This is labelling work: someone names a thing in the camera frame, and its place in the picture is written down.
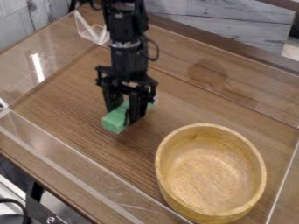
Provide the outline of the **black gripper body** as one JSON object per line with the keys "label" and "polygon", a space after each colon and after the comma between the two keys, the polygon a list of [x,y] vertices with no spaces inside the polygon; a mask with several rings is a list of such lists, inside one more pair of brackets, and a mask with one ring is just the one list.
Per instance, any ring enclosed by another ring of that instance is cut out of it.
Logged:
{"label": "black gripper body", "polygon": [[152,58],[148,55],[148,43],[112,43],[110,50],[111,65],[96,66],[103,95],[120,96],[138,92],[155,96],[158,81],[148,75],[148,62],[156,61],[159,56]]}

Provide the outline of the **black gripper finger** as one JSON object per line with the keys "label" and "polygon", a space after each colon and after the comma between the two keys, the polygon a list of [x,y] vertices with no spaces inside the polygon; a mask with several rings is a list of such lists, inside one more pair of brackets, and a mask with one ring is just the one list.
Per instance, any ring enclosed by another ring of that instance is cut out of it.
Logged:
{"label": "black gripper finger", "polygon": [[103,87],[103,96],[104,96],[107,111],[111,112],[124,102],[123,93],[118,87],[107,86],[107,87]]}
{"label": "black gripper finger", "polygon": [[128,95],[128,108],[126,110],[126,125],[136,123],[144,116],[147,111],[148,100],[146,96],[138,92]]}

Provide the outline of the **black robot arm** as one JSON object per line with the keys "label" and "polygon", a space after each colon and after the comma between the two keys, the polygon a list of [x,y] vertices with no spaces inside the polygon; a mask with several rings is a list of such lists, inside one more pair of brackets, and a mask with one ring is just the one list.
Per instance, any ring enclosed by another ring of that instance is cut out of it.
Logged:
{"label": "black robot arm", "polygon": [[108,112],[128,97],[124,125],[144,116],[155,102],[159,82],[148,75],[148,62],[160,57],[159,45],[146,36],[150,29],[144,0],[100,0],[110,34],[111,66],[96,66],[96,83],[103,88]]}

